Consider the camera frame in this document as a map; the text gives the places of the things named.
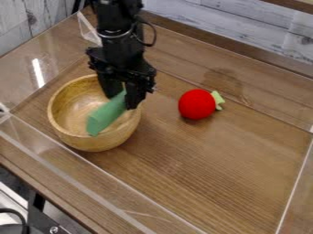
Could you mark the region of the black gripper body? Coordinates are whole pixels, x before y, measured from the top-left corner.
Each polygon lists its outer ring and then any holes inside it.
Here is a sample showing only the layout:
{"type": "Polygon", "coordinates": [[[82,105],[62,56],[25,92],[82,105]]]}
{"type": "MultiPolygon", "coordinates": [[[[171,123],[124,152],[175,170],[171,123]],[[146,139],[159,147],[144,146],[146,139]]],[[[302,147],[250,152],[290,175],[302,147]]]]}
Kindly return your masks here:
{"type": "Polygon", "coordinates": [[[122,83],[143,82],[147,92],[152,92],[157,69],[144,60],[142,53],[132,58],[124,58],[118,52],[114,52],[116,61],[108,60],[104,49],[100,47],[87,48],[86,54],[90,57],[90,68],[96,72],[96,75],[114,74],[122,83]]]}

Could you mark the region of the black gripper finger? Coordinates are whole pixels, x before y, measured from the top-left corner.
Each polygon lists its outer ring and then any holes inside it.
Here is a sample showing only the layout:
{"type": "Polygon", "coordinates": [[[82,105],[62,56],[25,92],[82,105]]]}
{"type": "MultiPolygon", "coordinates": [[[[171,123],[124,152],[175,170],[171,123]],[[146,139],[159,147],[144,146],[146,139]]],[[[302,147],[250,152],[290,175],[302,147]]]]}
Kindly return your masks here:
{"type": "Polygon", "coordinates": [[[114,74],[102,73],[98,75],[98,80],[103,93],[110,99],[123,91],[122,82],[114,74]]]}
{"type": "Polygon", "coordinates": [[[147,89],[143,82],[126,83],[126,108],[132,110],[138,104],[146,99],[147,89]]]}

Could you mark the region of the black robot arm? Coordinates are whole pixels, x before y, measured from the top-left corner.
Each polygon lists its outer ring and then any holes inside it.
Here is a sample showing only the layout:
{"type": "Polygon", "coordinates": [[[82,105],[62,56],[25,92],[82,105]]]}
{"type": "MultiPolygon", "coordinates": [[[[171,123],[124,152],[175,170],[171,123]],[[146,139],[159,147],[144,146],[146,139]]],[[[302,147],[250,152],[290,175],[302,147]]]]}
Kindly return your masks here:
{"type": "Polygon", "coordinates": [[[126,108],[135,109],[154,92],[157,69],[144,59],[146,47],[152,47],[157,37],[150,43],[144,41],[143,26],[154,25],[139,15],[142,0],[90,0],[96,15],[96,36],[102,45],[87,48],[90,68],[98,75],[98,81],[108,98],[123,90],[126,108]]]}

